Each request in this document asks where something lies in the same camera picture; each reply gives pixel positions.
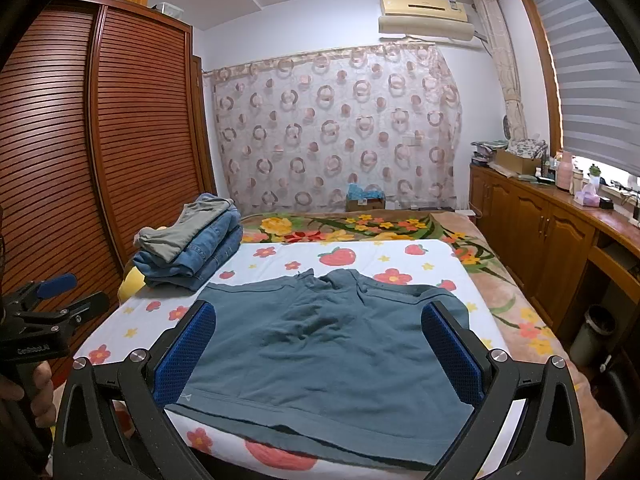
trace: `wooden countertop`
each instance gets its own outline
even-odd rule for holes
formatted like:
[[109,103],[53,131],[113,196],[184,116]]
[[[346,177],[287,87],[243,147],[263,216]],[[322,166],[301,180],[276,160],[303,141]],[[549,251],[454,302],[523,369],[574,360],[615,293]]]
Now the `wooden countertop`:
[[612,210],[604,210],[597,207],[584,207],[574,202],[574,197],[568,192],[558,189],[556,186],[542,186],[530,184],[517,178],[508,178],[482,166],[471,166],[472,170],[489,173],[494,178],[509,180],[514,186],[525,189],[536,195],[542,196],[549,202],[564,208],[565,210],[584,219],[596,229],[609,235],[614,240],[625,246],[635,256],[640,258],[640,229],[629,223],[626,216]]

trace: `wooden window frame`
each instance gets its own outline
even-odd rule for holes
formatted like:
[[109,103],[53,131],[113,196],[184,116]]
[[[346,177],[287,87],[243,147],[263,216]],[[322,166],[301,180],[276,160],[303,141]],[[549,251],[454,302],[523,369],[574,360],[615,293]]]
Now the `wooden window frame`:
[[542,25],[540,13],[533,0],[522,0],[524,8],[529,16],[533,35],[536,38],[542,73],[545,78],[546,107],[549,111],[549,147],[552,156],[562,150],[562,112],[560,109],[560,93],[554,59],[546,37],[545,28]]

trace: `human hand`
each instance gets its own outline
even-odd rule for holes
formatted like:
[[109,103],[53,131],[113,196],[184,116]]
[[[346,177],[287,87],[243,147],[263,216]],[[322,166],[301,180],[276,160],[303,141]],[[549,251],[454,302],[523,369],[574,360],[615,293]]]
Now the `human hand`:
[[[53,382],[51,368],[46,361],[40,363],[33,371],[33,384],[39,390],[31,401],[31,412],[35,416],[36,426],[48,428],[56,423],[56,407],[53,405]],[[0,399],[20,400],[24,397],[24,390],[0,375]],[[6,413],[0,413],[0,424],[11,427]]]

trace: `striped roller blind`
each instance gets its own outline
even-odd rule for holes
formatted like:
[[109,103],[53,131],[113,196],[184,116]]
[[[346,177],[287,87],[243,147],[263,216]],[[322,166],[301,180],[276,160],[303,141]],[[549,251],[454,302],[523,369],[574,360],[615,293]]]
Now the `striped roller blind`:
[[534,0],[556,67],[562,143],[640,174],[640,73],[588,0]]

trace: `louvered wardrobe door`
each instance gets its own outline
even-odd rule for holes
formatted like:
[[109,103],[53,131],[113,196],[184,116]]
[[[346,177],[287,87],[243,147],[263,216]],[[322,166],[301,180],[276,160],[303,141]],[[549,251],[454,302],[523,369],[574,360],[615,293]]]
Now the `louvered wardrobe door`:
[[[98,290],[115,306],[120,282],[87,154],[84,85],[93,22],[91,7],[47,7],[0,73],[2,291],[64,272],[78,278],[75,290],[40,310]],[[76,333],[73,349],[96,325]]]
[[126,258],[144,226],[170,225],[203,190],[196,164],[191,42],[184,30],[108,9],[98,68],[104,186]]

